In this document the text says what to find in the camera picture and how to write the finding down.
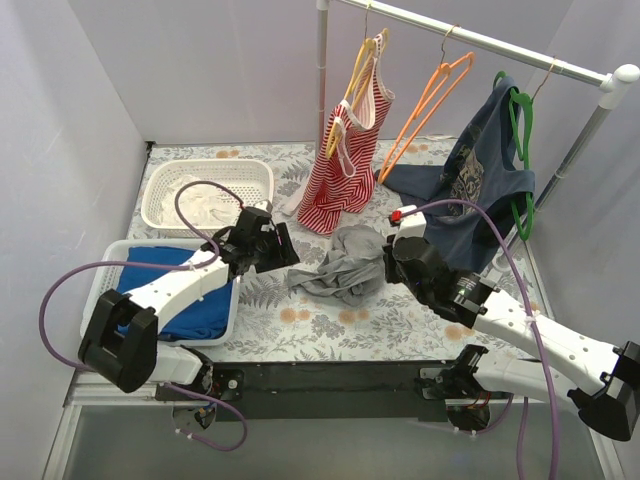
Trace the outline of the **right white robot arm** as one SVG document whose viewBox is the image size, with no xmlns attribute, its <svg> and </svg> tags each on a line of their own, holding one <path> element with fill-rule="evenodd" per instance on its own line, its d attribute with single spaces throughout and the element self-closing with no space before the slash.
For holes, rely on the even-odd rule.
<svg viewBox="0 0 640 480">
<path fill-rule="evenodd" d="M 475 397 L 482 391 L 548 400 L 592 430 L 629 441 L 639 418 L 639 346 L 594 340 L 543 315 L 529 319 L 521 302 L 475 272 L 450 268 L 418 237 L 391 235 L 383 247 L 385 277 L 402 284 L 441 318 L 491 335 L 527 353 L 509 359 L 468 345 L 427 382 L 434 396 Z"/>
</svg>

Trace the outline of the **orange plastic hanger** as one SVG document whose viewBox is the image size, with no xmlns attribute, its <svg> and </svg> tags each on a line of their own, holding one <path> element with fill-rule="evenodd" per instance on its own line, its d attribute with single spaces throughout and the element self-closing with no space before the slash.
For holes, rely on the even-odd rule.
<svg viewBox="0 0 640 480">
<path fill-rule="evenodd" d="M 470 73 L 476 55 L 468 52 L 452 63 L 441 61 L 428 80 L 418 102 L 387 152 L 378 175 L 382 184 L 411 146 L 424 126 L 438 111 L 460 82 Z"/>
</svg>

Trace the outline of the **grey tank top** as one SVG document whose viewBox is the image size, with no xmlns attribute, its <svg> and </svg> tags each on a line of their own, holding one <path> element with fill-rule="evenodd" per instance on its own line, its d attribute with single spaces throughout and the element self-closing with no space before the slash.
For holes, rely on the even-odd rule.
<svg viewBox="0 0 640 480">
<path fill-rule="evenodd" d="M 357 307 L 386 284 L 385 245 L 386 239 L 367 225 L 341 227 L 316 270 L 291 269 L 287 286 Z"/>
</svg>

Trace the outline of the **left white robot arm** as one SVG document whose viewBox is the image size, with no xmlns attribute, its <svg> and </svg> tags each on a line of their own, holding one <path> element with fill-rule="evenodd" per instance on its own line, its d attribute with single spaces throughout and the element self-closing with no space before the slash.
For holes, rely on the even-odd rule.
<svg viewBox="0 0 640 480">
<path fill-rule="evenodd" d="M 298 261 L 287 225 L 275 223 L 266 209 L 244 207 L 235 225 L 206 237 L 184 263 L 138 288 L 100 295 L 82 335 L 79 359 L 124 393 L 148 382 L 172 383 L 188 398 L 203 399 L 214 385 L 213 363 L 186 346 L 161 342 L 161 330 L 247 271 L 263 273 Z"/>
</svg>

